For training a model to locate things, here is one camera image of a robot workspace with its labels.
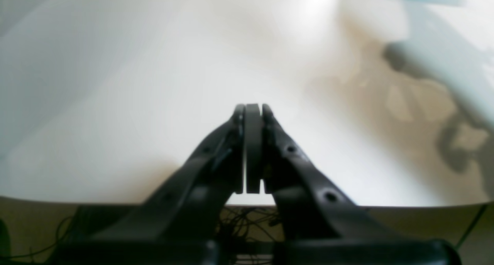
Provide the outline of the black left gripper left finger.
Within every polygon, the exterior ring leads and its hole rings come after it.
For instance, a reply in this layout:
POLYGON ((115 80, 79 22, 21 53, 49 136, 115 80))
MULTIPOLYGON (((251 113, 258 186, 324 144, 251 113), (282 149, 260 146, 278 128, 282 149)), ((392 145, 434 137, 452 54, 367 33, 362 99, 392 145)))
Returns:
POLYGON ((196 147, 143 204, 89 238, 65 244, 60 265, 222 265, 219 213, 242 187, 245 105, 196 147))

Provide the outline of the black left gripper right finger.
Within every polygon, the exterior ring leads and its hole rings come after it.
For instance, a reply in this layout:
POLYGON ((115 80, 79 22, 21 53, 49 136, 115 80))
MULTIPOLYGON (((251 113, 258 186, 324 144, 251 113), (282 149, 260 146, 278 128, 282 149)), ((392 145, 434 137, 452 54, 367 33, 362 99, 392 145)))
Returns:
POLYGON ((261 181, 285 240, 274 265, 460 265, 450 244, 399 235, 371 218, 319 171, 268 105, 245 108, 246 192, 261 181))

